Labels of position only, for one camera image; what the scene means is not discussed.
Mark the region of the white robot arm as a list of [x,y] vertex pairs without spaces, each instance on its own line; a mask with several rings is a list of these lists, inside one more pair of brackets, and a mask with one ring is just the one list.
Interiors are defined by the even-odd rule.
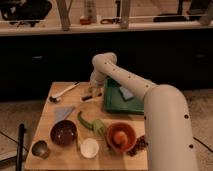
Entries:
[[156,84],[117,65],[112,53],[92,58],[90,85],[102,87],[107,76],[127,88],[144,104],[149,171],[199,171],[189,108],[183,93]]

